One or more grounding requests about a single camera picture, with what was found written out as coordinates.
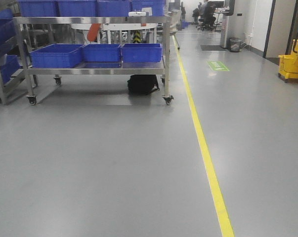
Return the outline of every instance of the metal rack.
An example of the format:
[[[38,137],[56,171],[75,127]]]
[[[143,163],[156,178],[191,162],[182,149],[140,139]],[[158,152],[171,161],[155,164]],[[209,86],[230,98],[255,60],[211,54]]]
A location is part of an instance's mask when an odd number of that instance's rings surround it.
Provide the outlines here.
[[[17,32],[17,41],[24,68],[30,104],[37,103],[37,96],[32,87],[30,75],[55,75],[57,85],[61,84],[60,75],[131,75],[131,74],[159,74],[165,84],[163,98],[170,105],[173,96],[169,94],[169,64],[170,64],[170,17],[16,17],[14,23]],[[163,60],[160,63],[120,63],[117,67],[98,68],[97,63],[81,63],[75,68],[32,68],[28,64],[23,45],[24,37],[20,25],[25,24],[130,24],[130,23],[163,23]]]
[[[16,4],[15,0],[1,0],[0,10],[6,9]],[[0,57],[11,51],[17,46],[17,37],[12,37],[0,46]],[[16,77],[10,80],[6,85],[3,84],[2,76],[0,72],[0,99],[3,104],[7,103],[7,97],[13,92],[13,90],[25,79],[23,71],[21,71]]]

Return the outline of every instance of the computer monitor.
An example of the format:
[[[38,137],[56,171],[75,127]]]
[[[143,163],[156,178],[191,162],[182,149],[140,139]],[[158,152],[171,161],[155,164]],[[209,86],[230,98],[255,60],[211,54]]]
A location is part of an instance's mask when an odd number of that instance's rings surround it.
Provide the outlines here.
[[[224,1],[210,1],[215,8],[223,8]]]

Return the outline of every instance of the green floor sign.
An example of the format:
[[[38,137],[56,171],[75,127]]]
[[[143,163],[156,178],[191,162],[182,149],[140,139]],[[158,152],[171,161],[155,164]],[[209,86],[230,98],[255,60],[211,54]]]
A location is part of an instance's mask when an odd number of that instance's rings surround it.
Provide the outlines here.
[[[209,67],[213,71],[218,72],[229,72],[230,70],[220,61],[207,61]]]

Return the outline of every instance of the desk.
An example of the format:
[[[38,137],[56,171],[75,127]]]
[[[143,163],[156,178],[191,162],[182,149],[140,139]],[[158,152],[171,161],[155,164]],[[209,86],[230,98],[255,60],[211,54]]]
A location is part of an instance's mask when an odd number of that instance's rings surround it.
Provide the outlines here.
[[[225,14],[225,13],[229,13],[229,12],[228,11],[215,11],[214,13],[218,14],[217,21],[216,21],[216,26],[214,28],[214,31],[216,31],[220,14]]]

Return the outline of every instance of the doormat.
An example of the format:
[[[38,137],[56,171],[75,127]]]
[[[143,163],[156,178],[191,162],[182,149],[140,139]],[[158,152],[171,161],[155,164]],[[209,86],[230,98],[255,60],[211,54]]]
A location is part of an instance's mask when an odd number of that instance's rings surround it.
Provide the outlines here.
[[[202,51],[226,51],[225,48],[221,48],[220,45],[201,45]]]
[[[229,72],[230,70],[220,61],[207,61],[209,67],[216,72]]]

